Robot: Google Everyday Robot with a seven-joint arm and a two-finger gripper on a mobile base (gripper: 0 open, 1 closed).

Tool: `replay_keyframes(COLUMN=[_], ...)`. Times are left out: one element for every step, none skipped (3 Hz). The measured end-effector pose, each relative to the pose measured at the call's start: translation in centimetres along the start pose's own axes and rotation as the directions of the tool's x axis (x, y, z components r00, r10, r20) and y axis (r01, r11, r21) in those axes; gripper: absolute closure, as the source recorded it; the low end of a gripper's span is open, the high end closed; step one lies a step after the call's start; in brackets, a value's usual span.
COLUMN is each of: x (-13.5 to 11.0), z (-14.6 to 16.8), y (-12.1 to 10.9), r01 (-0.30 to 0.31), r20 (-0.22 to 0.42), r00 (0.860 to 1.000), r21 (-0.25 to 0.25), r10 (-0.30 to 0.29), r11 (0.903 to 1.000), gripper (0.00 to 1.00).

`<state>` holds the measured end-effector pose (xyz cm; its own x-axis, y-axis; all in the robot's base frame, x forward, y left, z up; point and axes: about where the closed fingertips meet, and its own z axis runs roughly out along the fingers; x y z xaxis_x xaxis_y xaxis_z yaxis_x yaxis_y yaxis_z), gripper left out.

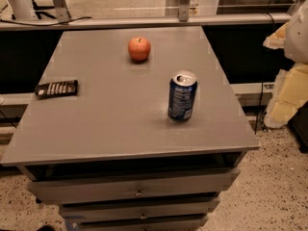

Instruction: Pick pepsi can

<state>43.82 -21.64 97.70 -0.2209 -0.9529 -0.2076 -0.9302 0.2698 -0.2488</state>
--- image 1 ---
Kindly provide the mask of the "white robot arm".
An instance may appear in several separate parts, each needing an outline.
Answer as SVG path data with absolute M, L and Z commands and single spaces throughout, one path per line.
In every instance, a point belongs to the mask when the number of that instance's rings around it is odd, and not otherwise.
M 288 59 L 308 64 L 308 0 L 297 9 L 287 25 L 284 52 Z

